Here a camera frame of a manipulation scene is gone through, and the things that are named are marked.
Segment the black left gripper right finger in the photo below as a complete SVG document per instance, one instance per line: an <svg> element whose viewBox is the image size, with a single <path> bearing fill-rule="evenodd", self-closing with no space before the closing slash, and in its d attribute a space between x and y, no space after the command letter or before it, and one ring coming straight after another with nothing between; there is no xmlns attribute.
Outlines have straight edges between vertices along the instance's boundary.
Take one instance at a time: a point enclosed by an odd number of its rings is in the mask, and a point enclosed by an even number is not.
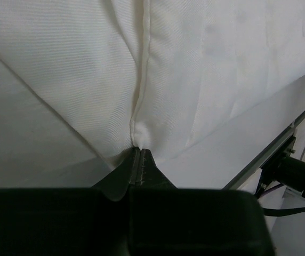
<svg viewBox="0 0 305 256"><path fill-rule="evenodd" d="M256 198L241 190L177 188L151 151L134 149L128 187L131 255L274 255Z"/></svg>

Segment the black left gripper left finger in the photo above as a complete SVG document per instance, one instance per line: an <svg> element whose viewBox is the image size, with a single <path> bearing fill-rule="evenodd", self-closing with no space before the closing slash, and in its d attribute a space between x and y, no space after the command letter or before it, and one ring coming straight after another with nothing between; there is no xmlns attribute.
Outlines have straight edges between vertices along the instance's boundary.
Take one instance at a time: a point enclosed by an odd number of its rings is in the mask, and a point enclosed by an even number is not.
<svg viewBox="0 0 305 256"><path fill-rule="evenodd" d="M0 188L0 255L104 255L127 232L141 151L92 187Z"/></svg>

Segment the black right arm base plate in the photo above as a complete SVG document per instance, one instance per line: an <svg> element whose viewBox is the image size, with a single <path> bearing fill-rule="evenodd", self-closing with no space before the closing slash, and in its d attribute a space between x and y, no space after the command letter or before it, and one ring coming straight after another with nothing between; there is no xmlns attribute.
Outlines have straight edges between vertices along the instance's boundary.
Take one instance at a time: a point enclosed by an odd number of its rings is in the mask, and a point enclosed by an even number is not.
<svg viewBox="0 0 305 256"><path fill-rule="evenodd" d="M262 196L286 186L305 199L305 162L293 158L296 137L291 136L269 160L261 166L261 176L254 196ZM292 209L263 209L268 217L286 217L305 212L305 207Z"/></svg>

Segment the white pleated skirt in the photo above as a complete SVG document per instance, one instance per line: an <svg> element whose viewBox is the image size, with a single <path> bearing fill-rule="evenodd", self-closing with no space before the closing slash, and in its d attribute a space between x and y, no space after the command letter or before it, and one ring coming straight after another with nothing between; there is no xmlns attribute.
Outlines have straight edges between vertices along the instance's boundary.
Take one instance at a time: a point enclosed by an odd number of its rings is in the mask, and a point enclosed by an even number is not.
<svg viewBox="0 0 305 256"><path fill-rule="evenodd" d="M164 162L305 75L305 1L0 1L0 59L104 158Z"/></svg>

